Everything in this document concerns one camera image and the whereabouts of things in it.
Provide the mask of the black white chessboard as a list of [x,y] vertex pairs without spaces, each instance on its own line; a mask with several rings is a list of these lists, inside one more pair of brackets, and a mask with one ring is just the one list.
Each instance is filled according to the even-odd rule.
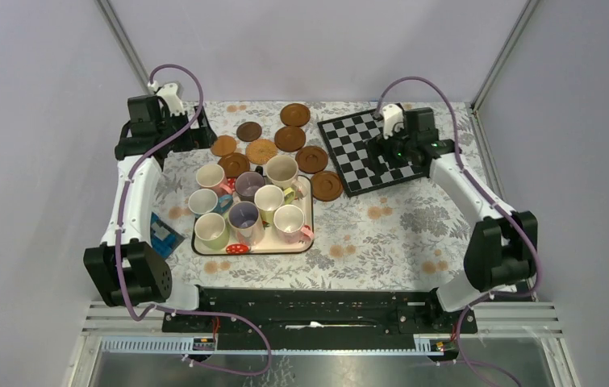
[[408,164],[390,169],[384,161],[380,174],[369,169],[365,141],[380,135],[383,128],[382,120],[374,118],[372,110],[323,120],[317,126],[344,192],[350,198],[428,175],[426,168]]

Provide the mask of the dark walnut coaster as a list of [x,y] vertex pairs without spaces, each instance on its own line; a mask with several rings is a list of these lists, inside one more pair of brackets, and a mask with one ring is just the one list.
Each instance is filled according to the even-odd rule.
[[241,123],[236,129],[236,136],[244,142],[252,142],[262,135],[262,126],[256,122]]

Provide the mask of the woven rattan coaster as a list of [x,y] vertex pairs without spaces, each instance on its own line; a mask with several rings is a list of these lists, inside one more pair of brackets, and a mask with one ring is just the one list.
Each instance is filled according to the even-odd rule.
[[277,146],[269,139],[255,139],[246,147],[245,155],[251,163],[263,165],[277,155]]

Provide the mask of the brown ridged wooden coaster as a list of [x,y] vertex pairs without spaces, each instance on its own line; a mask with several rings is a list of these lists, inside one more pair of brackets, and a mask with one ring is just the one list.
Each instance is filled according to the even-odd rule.
[[307,137],[301,127],[285,126],[279,129],[274,136],[274,143],[283,152],[295,152],[303,148]]

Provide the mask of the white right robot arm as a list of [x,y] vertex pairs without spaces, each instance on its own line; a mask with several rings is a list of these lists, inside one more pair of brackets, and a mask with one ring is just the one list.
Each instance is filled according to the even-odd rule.
[[383,161],[392,170],[426,169],[472,230],[462,273],[432,291],[431,305],[424,311],[429,328],[448,330],[457,310],[538,273],[536,218],[509,206],[469,171],[457,140],[440,139],[432,109],[389,104],[373,115],[382,120],[382,131],[366,143],[371,170],[379,173]]

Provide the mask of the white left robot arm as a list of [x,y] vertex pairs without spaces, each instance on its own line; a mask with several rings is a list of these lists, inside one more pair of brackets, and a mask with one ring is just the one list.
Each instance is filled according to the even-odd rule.
[[217,136],[200,104],[174,115],[168,97],[127,101],[129,119],[115,146],[118,183],[111,219],[98,246],[83,262],[107,306],[165,302],[171,270],[152,245],[152,196],[171,152],[208,149]]

